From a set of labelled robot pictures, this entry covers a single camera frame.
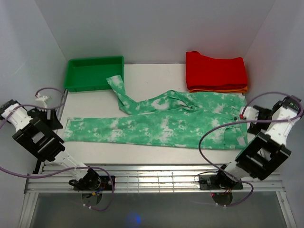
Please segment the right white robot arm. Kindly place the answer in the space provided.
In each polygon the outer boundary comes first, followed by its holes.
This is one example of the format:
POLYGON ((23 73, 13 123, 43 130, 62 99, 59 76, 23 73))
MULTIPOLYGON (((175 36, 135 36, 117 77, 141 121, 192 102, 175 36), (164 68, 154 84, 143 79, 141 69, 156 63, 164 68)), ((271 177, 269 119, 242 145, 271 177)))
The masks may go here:
POLYGON ((285 97, 272 109, 253 106, 242 108, 243 120, 252 120, 247 132, 253 139, 237 155, 234 161, 221 166, 221 170, 210 179, 219 189, 237 188, 237 180, 243 177, 264 180, 274 172, 289 156, 287 137, 303 114, 300 99, 285 97))

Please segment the green white tie-dye trousers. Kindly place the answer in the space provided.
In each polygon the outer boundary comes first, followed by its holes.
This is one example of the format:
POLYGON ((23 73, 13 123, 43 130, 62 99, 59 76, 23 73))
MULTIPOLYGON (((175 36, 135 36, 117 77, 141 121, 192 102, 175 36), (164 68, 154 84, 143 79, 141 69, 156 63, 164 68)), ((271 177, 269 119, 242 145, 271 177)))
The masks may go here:
POLYGON ((234 124, 246 105, 241 94, 167 91, 140 102, 120 76, 107 79, 125 117, 70 117, 65 141, 230 150, 247 144, 246 124, 234 124))

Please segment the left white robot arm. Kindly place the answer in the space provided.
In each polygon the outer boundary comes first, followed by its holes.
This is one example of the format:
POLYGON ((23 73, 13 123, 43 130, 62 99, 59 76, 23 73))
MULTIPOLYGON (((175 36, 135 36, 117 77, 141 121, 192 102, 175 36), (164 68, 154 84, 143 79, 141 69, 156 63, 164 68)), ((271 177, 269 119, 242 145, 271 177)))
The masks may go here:
POLYGON ((74 159, 64 147, 64 140, 54 132, 63 128, 56 110, 33 107, 28 111, 18 101, 11 99, 0 107, 0 119, 15 127, 16 133, 12 138, 38 161, 69 168, 74 177, 69 185, 75 190, 98 189, 101 185, 98 173, 74 159))

